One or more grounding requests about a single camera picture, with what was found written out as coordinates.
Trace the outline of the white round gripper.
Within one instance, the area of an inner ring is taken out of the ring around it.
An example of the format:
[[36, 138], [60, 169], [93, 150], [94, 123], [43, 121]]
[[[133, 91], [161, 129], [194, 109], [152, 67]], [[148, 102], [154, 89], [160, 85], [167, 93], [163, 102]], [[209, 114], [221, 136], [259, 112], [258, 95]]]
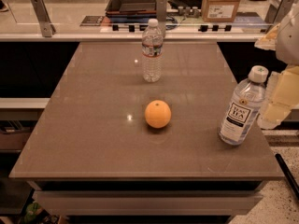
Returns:
[[[276, 50], [279, 60], [288, 65], [299, 65], [299, 4], [293, 4], [281, 23], [258, 39], [254, 47]], [[272, 72], [267, 81], [257, 123], [262, 129], [272, 130], [280, 125], [298, 104], [299, 67], [288, 66], [281, 73]]]

